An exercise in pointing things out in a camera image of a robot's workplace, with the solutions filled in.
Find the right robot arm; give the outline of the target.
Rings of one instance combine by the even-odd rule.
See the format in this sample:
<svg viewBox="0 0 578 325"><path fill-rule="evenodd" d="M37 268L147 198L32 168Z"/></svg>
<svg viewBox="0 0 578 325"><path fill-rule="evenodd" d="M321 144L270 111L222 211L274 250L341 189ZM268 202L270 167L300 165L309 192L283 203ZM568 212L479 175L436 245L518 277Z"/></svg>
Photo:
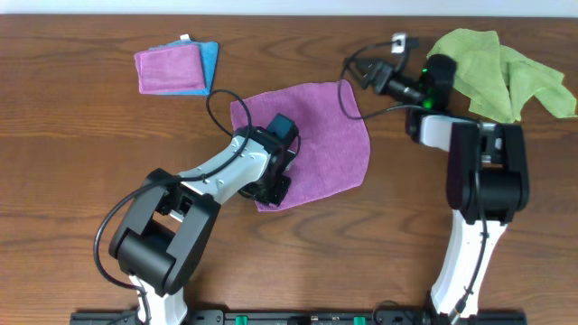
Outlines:
<svg viewBox="0 0 578 325"><path fill-rule="evenodd" d="M448 111L457 63L429 57L419 79L406 77L407 59L397 65L351 55L343 62L361 88L400 100L406 133L417 144L447 152L446 199L452 233L442 271L424 307L391 303L376 308L376 324L525 324L522 311L482 311L478 298L489 260L515 213L529 199L523 132L518 125L484 123Z"/></svg>

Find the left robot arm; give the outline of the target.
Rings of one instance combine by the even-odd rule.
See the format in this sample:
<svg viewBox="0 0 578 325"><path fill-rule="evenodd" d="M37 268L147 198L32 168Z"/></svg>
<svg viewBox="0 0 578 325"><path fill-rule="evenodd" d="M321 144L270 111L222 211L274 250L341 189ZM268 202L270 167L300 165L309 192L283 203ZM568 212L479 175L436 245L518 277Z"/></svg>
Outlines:
<svg viewBox="0 0 578 325"><path fill-rule="evenodd" d="M281 114L267 127L239 128L222 152L199 167L172 175L158 168L127 206L108 252L139 293L136 324L181 324L187 315L183 287L194 273L221 206L240 194L279 205L291 180L296 123Z"/></svg>

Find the purple microfiber cloth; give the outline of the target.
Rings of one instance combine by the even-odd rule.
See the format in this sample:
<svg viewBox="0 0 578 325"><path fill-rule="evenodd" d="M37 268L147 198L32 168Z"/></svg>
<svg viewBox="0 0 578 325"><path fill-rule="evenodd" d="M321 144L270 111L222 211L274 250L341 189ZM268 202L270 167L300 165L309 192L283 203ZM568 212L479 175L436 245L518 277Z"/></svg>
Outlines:
<svg viewBox="0 0 578 325"><path fill-rule="evenodd" d="M267 126L278 114L292 119L301 136L300 150L284 174L291 185L280 205L258 203L260 212L294 208L358 187L364 181L370 140L349 82L303 83L243 100L254 126Z"/></svg>

